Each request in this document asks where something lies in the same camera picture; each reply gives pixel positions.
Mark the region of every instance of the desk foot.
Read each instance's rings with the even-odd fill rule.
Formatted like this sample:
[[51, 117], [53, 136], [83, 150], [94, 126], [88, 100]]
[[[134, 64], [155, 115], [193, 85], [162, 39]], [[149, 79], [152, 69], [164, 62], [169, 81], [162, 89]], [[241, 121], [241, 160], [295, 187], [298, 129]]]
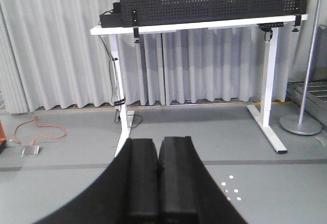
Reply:
[[275, 132], [271, 129], [270, 126], [264, 127], [263, 124], [260, 122], [260, 112], [258, 109], [255, 107], [255, 105], [248, 105], [247, 109], [250, 111], [252, 114], [253, 118], [256, 120], [257, 124], [260, 126], [261, 130], [264, 132], [266, 137], [268, 138], [270, 144], [273, 146], [275, 151], [278, 154], [285, 154], [287, 153], [286, 147], [283, 145], [281, 140], [277, 137]]
[[116, 157], [121, 151], [122, 147], [125, 144], [126, 139], [129, 137], [129, 133], [131, 131], [133, 119], [134, 119], [134, 111], [127, 111], [127, 128], [122, 128], [122, 133], [118, 141], [116, 152], [114, 156]]

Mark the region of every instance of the gray floor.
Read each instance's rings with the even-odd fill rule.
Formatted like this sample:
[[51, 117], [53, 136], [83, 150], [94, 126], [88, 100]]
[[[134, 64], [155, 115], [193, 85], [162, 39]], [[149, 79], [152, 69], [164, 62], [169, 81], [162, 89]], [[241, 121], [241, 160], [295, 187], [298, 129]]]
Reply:
[[[153, 138], [159, 150], [165, 136], [192, 136], [207, 169], [228, 190], [226, 197], [249, 224], [325, 224], [327, 148], [314, 136], [293, 135], [278, 124], [279, 117], [297, 111], [293, 104], [273, 106], [270, 123], [289, 150], [285, 155], [274, 152], [245, 106], [136, 110], [144, 120], [132, 129], [131, 137]], [[40, 140], [43, 149], [36, 158], [21, 158], [21, 146], [15, 144], [0, 155], [4, 213], [0, 223], [32, 223], [42, 218], [85, 189], [113, 158], [120, 134], [113, 111], [37, 115], [41, 124], [64, 126], [67, 137], [57, 142]], [[0, 119], [10, 137], [17, 124], [34, 116], [2, 115]], [[46, 133], [53, 129], [43, 129], [42, 134]], [[33, 125], [18, 132], [23, 144], [38, 134], [40, 128]]]

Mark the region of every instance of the desk leg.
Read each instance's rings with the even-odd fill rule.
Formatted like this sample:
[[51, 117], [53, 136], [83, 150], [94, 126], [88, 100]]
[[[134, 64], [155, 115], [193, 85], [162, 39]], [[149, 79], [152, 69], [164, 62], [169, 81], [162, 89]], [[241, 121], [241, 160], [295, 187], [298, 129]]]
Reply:
[[[124, 99], [125, 95], [123, 89], [123, 79], [122, 79], [119, 52], [118, 52], [117, 35], [109, 35], [109, 40], [110, 40], [110, 50], [112, 56], [114, 58], [117, 58], [117, 60], [114, 61], [116, 65], [116, 72], [114, 74], [114, 79], [117, 86], [117, 96], [118, 96], [118, 100], [122, 100]], [[134, 111], [128, 111], [126, 104], [120, 105], [120, 118], [122, 124], [122, 133], [118, 141], [116, 152], [114, 154], [115, 157], [118, 155], [123, 145], [125, 144], [126, 139], [129, 137], [129, 133], [134, 118]]]
[[287, 152], [287, 149], [269, 126], [272, 87], [277, 52], [278, 28], [273, 29], [273, 31], [273, 38], [270, 40], [269, 44], [266, 44], [265, 49], [260, 112], [254, 105], [248, 105], [247, 108], [260, 126], [261, 130], [265, 133], [275, 151], [278, 154], [284, 154]]

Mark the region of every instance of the orange object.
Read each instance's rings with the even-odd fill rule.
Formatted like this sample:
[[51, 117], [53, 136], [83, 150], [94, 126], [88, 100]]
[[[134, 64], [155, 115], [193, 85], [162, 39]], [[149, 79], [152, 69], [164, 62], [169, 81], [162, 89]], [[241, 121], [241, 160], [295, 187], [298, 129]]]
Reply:
[[2, 128], [2, 124], [1, 124], [1, 121], [0, 121], [0, 145], [2, 145], [2, 143], [4, 143], [7, 139], [8, 138], [5, 135], [5, 131]]
[[40, 136], [37, 136], [37, 137], [35, 137], [35, 138], [33, 139], [33, 141], [31, 142], [31, 144], [30, 144], [31, 146], [34, 146], [34, 145], [35, 145], [35, 141], [36, 141], [36, 139], [39, 138], [39, 137], [45, 137], [45, 138], [51, 138], [51, 139], [59, 139], [59, 138], [62, 138], [62, 137], [64, 137], [64, 136], [67, 135], [67, 131], [66, 131], [63, 127], [61, 127], [61, 126], [54, 126], [54, 125], [43, 125], [43, 126], [42, 126], [42, 125], [40, 125], [40, 124], [36, 121], [37, 119], [38, 119], [38, 117], [35, 116], [33, 119], [31, 119], [31, 120], [29, 120], [29, 121], [26, 121], [26, 122], [21, 123], [20, 125], [18, 125], [18, 126], [16, 127], [16, 129], [15, 129], [15, 132], [14, 132], [14, 137], [15, 137], [16, 140], [13, 140], [13, 142], [20, 143], [20, 139], [16, 136], [16, 134], [17, 134], [17, 130], [18, 130], [19, 127], [21, 127], [22, 125], [25, 125], [26, 123], [29, 123], [29, 122], [34, 122], [35, 125], [38, 126], [38, 127], [55, 127], [55, 128], [59, 128], [59, 129], [61, 129], [61, 130], [64, 132], [64, 134], [63, 134], [62, 136], [46, 136], [46, 135], [40, 135]]

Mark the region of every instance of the metal stand pole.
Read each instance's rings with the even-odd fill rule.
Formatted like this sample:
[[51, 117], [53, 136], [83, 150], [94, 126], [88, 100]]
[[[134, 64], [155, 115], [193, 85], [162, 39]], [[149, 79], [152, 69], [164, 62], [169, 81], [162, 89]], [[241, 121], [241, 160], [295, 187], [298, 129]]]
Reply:
[[308, 68], [307, 68], [307, 75], [306, 75], [306, 80], [305, 80], [305, 86], [303, 88], [303, 96], [302, 96], [302, 102], [301, 102], [301, 108], [300, 108], [300, 116], [298, 117], [296, 114], [291, 114], [291, 115], [283, 116], [279, 120], [279, 123], [285, 130], [292, 132], [294, 134], [299, 134], [299, 135], [315, 135], [321, 131], [321, 124], [319, 122], [317, 122], [316, 120], [314, 120], [311, 117], [304, 116], [306, 99], [307, 99], [307, 89], [308, 89], [310, 70], [311, 70], [311, 64], [312, 64], [312, 59], [313, 59], [313, 51], [315, 48], [315, 39], [316, 39], [316, 35], [317, 35], [317, 27], [318, 27], [321, 1], [322, 0], [317, 1], [316, 15], [315, 15], [315, 20], [314, 20], [314, 24], [313, 24], [313, 33], [312, 33], [312, 39], [311, 39]]

